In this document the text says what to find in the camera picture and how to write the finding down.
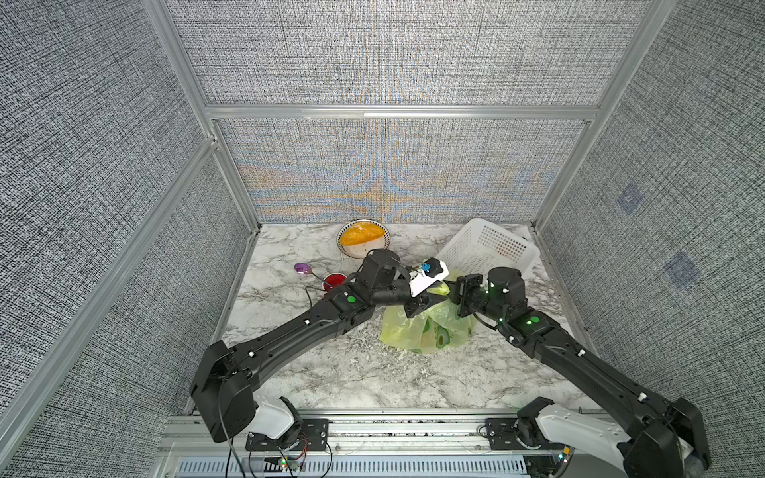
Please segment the yellow-green plastic bag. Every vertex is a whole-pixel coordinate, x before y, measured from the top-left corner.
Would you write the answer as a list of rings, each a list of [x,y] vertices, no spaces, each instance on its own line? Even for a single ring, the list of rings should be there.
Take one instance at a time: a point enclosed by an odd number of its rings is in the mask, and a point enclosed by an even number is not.
[[[459,307],[448,298],[446,284],[428,289],[443,301],[408,318],[404,306],[388,306],[382,314],[380,340],[386,346],[427,355],[466,345],[477,328],[472,316],[460,318]]]

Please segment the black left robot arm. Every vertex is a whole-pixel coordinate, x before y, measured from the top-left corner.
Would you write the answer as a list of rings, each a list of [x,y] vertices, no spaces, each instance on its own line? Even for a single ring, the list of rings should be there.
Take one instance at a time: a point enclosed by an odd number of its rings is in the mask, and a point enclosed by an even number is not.
[[[437,258],[412,268],[402,265],[396,253],[374,249],[356,273],[297,318],[232,347],[222,341],[211,344],[189,394],[212,440],[225,442],[255,420],[261,406],[254,392],[283,366],[364,324],[378,307],[400,305],[412,317],[442,302],[428,290],[448,275],[447,265]]]

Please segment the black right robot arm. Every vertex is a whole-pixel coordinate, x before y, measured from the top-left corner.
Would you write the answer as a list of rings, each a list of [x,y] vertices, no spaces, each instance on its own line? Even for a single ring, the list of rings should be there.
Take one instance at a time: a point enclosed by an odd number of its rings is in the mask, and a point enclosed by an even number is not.
[[[487,326],[512,347],[561,374],[611,419],[603,421],[535,398],[516,415],[519,445],[566,445],[620,468],[630,477],[700,477],[711,453],[700,410],[688,400],[668,400],[638,384],[577,342],[557,321],[529,306],[516,269],[497,267],[486,277],[449,282],[459,316],[487,318]]]

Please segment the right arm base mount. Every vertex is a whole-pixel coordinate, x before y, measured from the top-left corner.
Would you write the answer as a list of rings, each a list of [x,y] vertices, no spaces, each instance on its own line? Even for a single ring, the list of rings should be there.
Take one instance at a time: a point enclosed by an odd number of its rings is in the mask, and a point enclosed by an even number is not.
[[[487,418],[484,428],[492,450],[534,450],[541,446],[533,425],[524,418]]]

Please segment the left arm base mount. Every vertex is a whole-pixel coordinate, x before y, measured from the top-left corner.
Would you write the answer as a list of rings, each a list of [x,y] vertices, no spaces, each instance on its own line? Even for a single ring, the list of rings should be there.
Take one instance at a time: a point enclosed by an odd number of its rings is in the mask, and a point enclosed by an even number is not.
[[[249,432],[245,449],[247,451],[325,451],[329,436],[330,420],[326,418],[303,419],[293,423],[278,438]]]

